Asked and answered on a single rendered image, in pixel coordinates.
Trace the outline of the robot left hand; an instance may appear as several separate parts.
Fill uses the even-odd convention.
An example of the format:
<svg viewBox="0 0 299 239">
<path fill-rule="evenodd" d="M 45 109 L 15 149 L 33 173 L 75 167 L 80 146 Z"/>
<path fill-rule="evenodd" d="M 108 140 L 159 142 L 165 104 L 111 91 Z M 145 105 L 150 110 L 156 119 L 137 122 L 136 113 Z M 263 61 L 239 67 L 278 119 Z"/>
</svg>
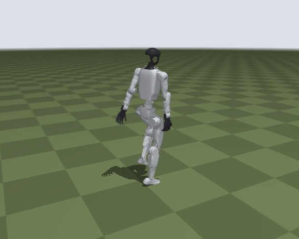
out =
<svg viewBox="0 0 299 239">
<path fill-rule="evenodd" d="M 122 107 L 121 107 L 121 111 L 118 113 L 118 116 L 117 116 L 117 118 L 116 118 L 116 122 L 118 122 L 118 123 L 120 123 L 121 124 L 121 121 L 122 121 L 122 124 L 123 124 L 123 118 L 125 118 L 125 121 L 127 121 L 126 120 L 126 111 L 127 110 L 123 110 L 123 107 L 124 107 L 124 105 L 122 105 Z"/>
</svg>

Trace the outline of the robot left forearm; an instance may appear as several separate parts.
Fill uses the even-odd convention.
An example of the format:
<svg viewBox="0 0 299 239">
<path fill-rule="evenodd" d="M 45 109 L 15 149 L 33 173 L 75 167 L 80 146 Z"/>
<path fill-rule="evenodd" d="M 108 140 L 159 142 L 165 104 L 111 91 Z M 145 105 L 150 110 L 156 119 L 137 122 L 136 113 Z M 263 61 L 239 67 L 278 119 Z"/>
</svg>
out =
<svg viewBox="0 0 299 239">
<path fill-rule="evenodd" d="M 128 90 L 126 93 L 125 100 L 123 101 L 123 105 L 124 105 L 123 110 L 128 109 L 128 106 L 130 105 L 130 101 L 131 101 L 132 97 L 133 97 L 133 95 Z"/>
</svg>

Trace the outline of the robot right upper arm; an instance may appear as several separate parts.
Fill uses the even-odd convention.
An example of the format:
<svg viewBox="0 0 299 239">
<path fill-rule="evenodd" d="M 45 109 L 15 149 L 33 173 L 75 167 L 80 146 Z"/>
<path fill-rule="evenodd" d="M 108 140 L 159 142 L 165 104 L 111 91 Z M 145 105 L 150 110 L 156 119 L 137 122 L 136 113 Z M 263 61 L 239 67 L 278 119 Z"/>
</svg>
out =
<svg viewBox="0 0 299 239">
<path fill-rule="evenodd" d="M 160 87 L 161 87 L 161 92 L 162 92 L 162 98 L 166 99 L 167 91 L 168 91 L 168 75 L 166 72 L 158 71 L 157 73 L 157 78 L 160 81 Z"/>
</svg>

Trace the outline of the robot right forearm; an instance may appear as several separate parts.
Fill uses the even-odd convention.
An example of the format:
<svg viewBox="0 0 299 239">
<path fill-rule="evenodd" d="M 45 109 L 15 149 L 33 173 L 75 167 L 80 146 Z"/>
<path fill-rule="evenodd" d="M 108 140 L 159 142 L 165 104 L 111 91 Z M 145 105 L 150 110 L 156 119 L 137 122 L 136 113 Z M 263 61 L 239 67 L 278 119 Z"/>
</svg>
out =
<svg viewBox="0 0 299 239">
<path fill-rule="evenodd" d="M 166 114 L 166 118 L 170 117 L 170 99 L 171 93 L 167 93 L 166 100 L 163 101 L 163 112 Z"/>
</svg>

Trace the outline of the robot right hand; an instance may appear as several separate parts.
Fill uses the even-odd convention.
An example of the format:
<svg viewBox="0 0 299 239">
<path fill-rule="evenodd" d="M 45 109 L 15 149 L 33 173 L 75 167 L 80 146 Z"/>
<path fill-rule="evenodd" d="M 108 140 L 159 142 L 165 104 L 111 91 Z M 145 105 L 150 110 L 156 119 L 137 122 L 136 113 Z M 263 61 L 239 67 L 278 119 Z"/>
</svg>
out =
<svg viewBox="0 0 299 239">
<path fill-rule="evenodd" d="M 165 122 L 164 122 L 164 128 L 162 131 L 168 131 L 168 130 L 170 130 L 172 123 L 171 123 L 170 117 L 166 118 L 166 114 L 164 114 L 164 119 L 165 119 Z"/>
</svg>

